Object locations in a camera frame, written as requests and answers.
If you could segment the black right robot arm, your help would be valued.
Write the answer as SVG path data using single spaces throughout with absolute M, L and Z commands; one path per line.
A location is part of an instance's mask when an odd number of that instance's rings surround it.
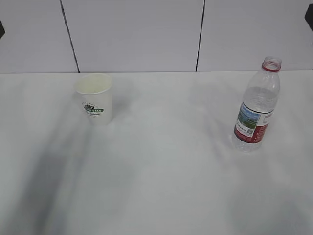
M 304 19 L 313 32 L 313 3 L 309 4 Z

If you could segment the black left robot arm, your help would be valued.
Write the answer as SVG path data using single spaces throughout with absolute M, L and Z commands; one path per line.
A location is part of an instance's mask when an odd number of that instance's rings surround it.
M 4 36 L 5 30 L 2 24 L 2 21 L 0 21 L 0 39 Z

